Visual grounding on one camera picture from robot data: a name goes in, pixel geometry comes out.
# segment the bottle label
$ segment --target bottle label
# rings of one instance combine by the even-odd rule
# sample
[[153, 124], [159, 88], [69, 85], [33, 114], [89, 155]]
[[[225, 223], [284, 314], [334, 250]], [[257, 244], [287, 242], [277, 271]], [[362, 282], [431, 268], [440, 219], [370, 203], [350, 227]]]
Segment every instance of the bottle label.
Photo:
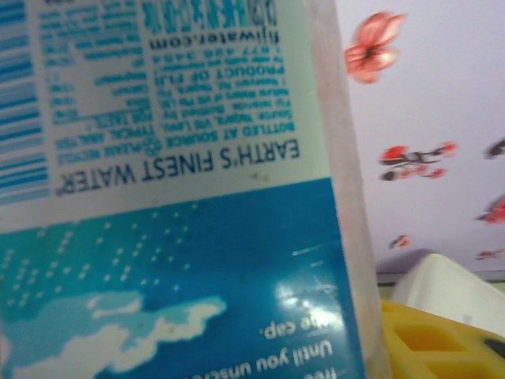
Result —
[[302, 0], [0, 32], [6, 379], [364, 377]]

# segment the white plastic object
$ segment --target white plastic object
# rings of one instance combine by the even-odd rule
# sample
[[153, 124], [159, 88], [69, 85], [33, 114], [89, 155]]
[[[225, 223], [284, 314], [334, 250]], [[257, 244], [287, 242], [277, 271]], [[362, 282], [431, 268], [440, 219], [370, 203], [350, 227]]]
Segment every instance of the white plastic object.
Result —
[[403, 276], [391, 300], [505, 336], [505, 295], [440, 254]]

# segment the yellow container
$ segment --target yellow container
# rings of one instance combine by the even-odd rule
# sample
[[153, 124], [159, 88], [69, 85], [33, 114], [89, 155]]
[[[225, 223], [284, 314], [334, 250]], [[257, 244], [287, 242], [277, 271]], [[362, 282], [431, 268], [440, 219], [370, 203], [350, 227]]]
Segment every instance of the yellow container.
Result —
[[383, 302], [394, 379], [504, 379], [505, 339], [406, 306]]

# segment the floral wallpaper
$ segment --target floral wallpaper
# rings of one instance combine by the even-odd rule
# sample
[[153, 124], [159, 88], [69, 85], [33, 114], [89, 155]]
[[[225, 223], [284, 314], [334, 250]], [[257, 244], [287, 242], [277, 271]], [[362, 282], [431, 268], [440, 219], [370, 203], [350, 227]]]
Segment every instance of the floral wallpaper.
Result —
[[337, 0], [377, 272], [505, 278], [505, 2]]

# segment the blue label section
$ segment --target blue label section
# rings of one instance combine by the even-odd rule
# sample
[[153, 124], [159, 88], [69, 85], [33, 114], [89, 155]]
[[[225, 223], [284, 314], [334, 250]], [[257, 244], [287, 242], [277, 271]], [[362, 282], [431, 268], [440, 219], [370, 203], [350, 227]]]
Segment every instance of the blue label section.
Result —
[[50, 195], [25, 21], [22, 1], [0, 4], [0, 207]]
[[329, 179], [0, 246], [6, 379], [365, 377]]

